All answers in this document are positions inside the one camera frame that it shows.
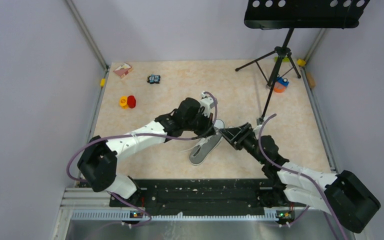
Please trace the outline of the grey canvas sneaker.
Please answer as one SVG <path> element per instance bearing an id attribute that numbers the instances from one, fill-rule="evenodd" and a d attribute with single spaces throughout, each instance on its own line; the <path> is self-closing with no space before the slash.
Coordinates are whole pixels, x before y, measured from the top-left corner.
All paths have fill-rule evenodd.
<path id="1" fill-rule="evenodd" d="M 213 128 L 215 130 L 215 133 L 219 133 L 219 129 L 223 129 L 224 127 L 225 127 L 224 121 L 221 119 L 217 119 L 215 121 Z M 194 166 L 198 166 L 198 165 L 202 164 L 204 162 L 204 160 L 207 158 L 207 156 L 213 151 L 214 148 L 207 148 L 207 146 L 205 145 L 202 148 L 197 147 L 195 149 L 192 149 L 190 154 L 189 154 L 189 162 Z"/>

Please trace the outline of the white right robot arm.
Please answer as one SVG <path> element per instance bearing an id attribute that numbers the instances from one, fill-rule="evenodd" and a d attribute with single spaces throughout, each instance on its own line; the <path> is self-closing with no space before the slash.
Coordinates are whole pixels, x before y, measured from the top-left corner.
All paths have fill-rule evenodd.
<path id="1" fill-rule="evenodd" d="M 326 173 L 297 165 L 279 154 L 270 135 L 261 135 L 249 123 L 221 128 L 219 133 L 235 150 L 245 150 L 262 165 L 262 172 L 273 182 L 273 200 L 279 206 L 304 204 L 335 216 L 342 227 L 357 234 L 381 208 L 354 173 Z"/>

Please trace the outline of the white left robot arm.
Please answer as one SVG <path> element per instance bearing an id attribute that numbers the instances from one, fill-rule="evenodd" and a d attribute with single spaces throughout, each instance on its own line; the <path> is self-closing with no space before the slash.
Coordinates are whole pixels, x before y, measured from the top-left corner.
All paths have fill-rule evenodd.
<path id="1" fill-rule="evenodd" d="M 203 138 L 214 133 L 217 99 L 203 92 L 200 100 L 187 97 L 172 112 L 162 114 L 145 126 L 124 135 L 95 136 L 80 151 L 77 168 L 94 192 L 110 192 L 121 197 L 129 207 L 140 202 L 135 182 L 117 173 L 120 161 L 149 147 L 170 140 L 181 141 L 183 132 Z"/>

